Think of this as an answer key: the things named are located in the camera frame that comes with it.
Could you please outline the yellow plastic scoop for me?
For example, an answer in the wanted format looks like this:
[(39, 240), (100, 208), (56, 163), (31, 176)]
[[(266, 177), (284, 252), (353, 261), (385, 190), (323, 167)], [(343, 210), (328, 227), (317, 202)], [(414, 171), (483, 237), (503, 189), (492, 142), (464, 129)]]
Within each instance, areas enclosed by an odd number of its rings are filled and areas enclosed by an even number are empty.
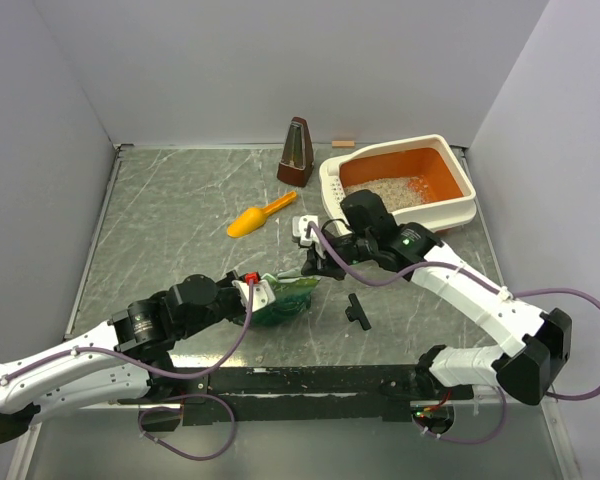
[(231, 238), (244, 237), (261, 228), (270, 216), (292, 204), (297, 198), (297, 192), (286, 193), (274, 202), (264, 207), (250, 207), (238, 216), (227, 228)]

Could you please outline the black bag clip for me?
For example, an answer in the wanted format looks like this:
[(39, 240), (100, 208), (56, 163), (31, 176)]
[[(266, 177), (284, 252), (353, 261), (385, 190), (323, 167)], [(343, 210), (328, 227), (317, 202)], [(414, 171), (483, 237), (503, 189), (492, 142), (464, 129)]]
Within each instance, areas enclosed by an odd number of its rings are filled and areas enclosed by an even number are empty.
[(346, 318), (350, 322), (357, 322), (363, 331), (371, 329), (370, 321), (356, 294), (348, 295), (349, 305), (345, 309)]

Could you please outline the green litter bag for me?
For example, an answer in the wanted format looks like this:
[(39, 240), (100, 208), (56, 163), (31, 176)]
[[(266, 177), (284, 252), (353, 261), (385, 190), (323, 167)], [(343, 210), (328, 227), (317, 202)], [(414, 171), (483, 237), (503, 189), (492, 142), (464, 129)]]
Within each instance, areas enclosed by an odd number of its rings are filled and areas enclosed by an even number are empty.
[[(261, 275), (263, 274), (251, 272), (243, 277), (248, 284), (254, 284)], [(296, 270), (271, 275), (275, 278), (272, 287), (276, 300), (273, 304), (252, 313), (251, 328), (275, 327), (295, 319), (310, 308), (312, 293), (320, 282), (319, 277), (301, 276)]]

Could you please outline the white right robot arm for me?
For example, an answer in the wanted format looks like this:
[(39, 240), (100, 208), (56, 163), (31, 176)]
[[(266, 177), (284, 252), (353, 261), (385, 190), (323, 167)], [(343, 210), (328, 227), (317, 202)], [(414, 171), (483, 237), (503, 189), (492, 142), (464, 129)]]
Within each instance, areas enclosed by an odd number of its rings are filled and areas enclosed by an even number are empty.
[(479, 348), (432, 347), (417, 366), (421, 394), (434, 399), (456, 386), (491, 386), (526, 405), (541, 402), (570, 356), (572, 320), (564, 311), (545, 311), (517, 298), (423, 225), (397, 223), (369, 190), (346, 197), (342, 206), (345, 235), (323, 231), (313, 215), (294, 218), (293, 238), (307, 251), (303, 275), (358, 278), (354, 265), (372, 261), (393, 279), (446, 301), (495, 342)]

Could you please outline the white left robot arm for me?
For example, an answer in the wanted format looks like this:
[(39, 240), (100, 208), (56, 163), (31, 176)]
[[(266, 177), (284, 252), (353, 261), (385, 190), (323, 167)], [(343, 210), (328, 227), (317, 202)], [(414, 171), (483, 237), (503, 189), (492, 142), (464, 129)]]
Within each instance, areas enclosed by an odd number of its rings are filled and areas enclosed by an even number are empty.
[(249, 324), (274, 300), (255, 273), (220, 281), (191, 275), (71, 340), (0, 363), (0, 444), (60, 412), (118, 399), (169, 400), (182, 377), (170, 362), (176, 342), (222, 320)]

